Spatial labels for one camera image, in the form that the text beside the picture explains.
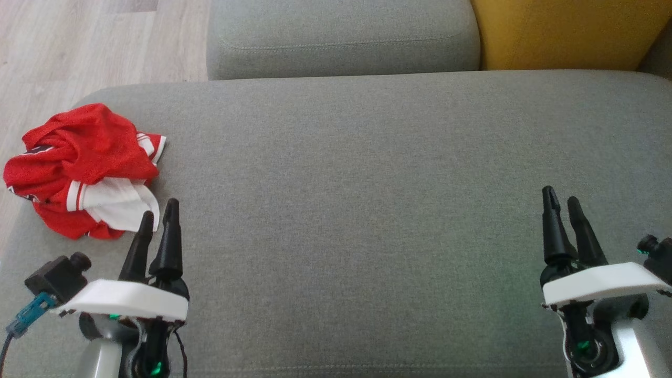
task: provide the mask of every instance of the yellow cushion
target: yellow cushion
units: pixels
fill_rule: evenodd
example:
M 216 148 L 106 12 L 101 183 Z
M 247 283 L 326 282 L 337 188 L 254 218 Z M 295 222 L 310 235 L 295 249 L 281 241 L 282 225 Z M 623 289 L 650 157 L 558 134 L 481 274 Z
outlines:
M 472 0 L 483 69 L 634 70 L 672 0 Z

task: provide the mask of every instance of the blue cable clip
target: blue cable clip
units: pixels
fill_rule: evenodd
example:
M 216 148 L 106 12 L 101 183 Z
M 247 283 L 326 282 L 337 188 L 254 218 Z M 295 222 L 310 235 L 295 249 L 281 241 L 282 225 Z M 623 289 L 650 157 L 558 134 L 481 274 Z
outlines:
M 20 338 L 28 331 L 28 327 L 35 323 L 40 316 L 54 307 L 56 307 L 56 299 L 44 291 L 41 292 L 16 314 L 16 319 L 6 328 L 7 333 L 14 338 Z

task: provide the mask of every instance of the wooden floor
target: wooden floor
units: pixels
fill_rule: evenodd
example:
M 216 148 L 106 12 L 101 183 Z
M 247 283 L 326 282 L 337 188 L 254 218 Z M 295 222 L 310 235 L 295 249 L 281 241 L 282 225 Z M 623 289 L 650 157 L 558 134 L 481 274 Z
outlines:
M 0 0 L 0 162 L 101 88 L 205 81 L 210 0 Z M 0 188 L 0 256 L 24 201 Z

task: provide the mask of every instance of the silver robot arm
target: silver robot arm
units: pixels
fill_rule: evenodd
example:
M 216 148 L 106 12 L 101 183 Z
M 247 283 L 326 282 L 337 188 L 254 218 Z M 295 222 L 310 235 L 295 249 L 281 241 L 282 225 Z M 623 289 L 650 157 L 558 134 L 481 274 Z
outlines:
M 544 195 L 544 308 L 560 318 L 562 353 L 570 378 L 672 378 L 658 346 L 642 323 L 647 293 L 672 291 L 672 239 L 648 235 L 638 245 L 649 255 L 609 265 L 575 197 L 568 201 L 577 249 L 569 242 L 555 191 Z
M 79 252 L 48 262 L 26 279 L 35 298 L 7 326 L 0 377 L 9 343 L 47 312 L 79 315 L 79 328 L 91 341 L 77 378 L 166 378 L 171 373 L 167 344 L 172 335 L 180 343 L 186 377 L 186 354 L 177 330 L 185 324 L 190 296 L 181 278 L 178 201 L 168 201 L 159 251 L 148 271 L 153 223 L 152 212 L 146 212 L 118 280 L 88 282 L 82 272 L 91 261 Z

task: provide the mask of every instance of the couch cushion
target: couch cushion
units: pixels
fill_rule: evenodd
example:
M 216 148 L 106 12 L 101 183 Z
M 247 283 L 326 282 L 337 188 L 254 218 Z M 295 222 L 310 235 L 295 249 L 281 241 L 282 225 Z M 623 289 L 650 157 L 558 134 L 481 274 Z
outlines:
M 560 324 L 540 307 L 541 188 L 581 199 L 610 262 L 672 233 L 672 83 L 651 75 L 240 80 L 87 102 L 168 137 L 153 190 L 162 208 L 181 201 L 190 377 L 564 378 Z M 26 203 L 1 318 L 55 256 L 85 252 L 90 278 L 116 278 L 130 239 L 66 240 Z M 664 299 L 647 323 L 669 358 Z M 72 373 L 84 344 L 74 319 L 45 317 L 5 371 Z
M 478 69 L 469 0 L 214 0 L 211 80 Z

